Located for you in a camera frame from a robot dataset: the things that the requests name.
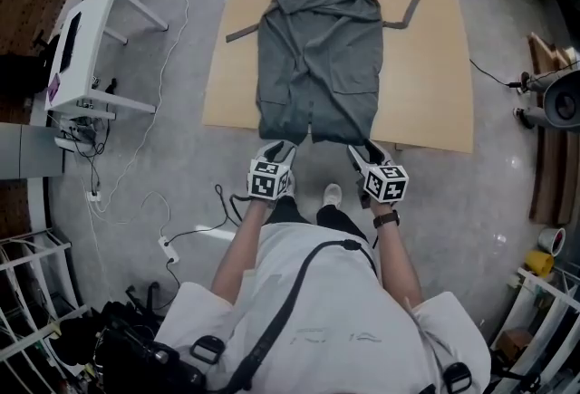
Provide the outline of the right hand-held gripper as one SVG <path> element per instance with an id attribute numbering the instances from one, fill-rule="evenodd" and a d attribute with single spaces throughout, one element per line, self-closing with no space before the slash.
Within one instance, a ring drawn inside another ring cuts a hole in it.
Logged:
<path id="1" fill-rule="evenodd" d="M 355 146 L 348 145 L 346 148 L 354 170 L 362 177 L 362 208 L 369 208 L 372 199 L 379 204 L 389 205 L 402 201 L 409 184 L 404 167 L 392 165 L 391 154 L 377 142 L 367 139 L 363 145 L 368 153 L 367 160 Z"/>

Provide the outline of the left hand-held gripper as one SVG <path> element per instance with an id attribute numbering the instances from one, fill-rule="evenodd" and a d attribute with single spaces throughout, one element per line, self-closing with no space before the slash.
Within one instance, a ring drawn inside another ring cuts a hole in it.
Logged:
<path id="1" fill-rule="evenodd" d="M 296 152 L 297 146 L 285 140 L 272 141 L 260 148 L 250 163 L 248 195 L 267 201 L 285 196 Z"/>

